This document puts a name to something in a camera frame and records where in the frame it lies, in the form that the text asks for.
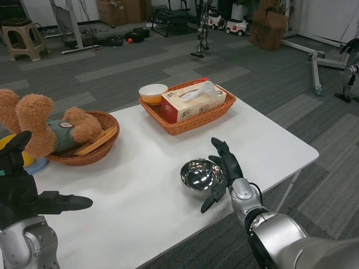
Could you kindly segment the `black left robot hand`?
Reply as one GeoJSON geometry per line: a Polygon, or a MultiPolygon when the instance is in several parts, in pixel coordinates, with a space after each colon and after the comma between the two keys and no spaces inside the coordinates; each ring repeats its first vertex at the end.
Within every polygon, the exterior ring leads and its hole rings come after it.
{"type": "Polygon", "coordinates": [[[59,215],[91,207],[93,201],[58,191],[38,193],[34,177],[24,169],[22,152],[31,139],[30,131],[17,134],[1,149],[1,230],[41,214],[59,215]]]}

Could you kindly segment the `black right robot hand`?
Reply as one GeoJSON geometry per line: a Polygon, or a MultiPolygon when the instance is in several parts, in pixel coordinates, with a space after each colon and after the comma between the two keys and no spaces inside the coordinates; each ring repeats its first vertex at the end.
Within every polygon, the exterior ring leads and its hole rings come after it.
{"type": "Polygon", "coordinates": [[[238,178],[244,178],[242,169],[236,157],[230,152],[225,141],[215,137],[211,138],[211,144],[216,148],[219,156],[209,155],[209,160],[219,166],[223,178],[212,189],[210,196],[205,200],[201,207],[201,213],[205,213],[215,202],[219,202],[225,195],[227,189],[238,178]]]}

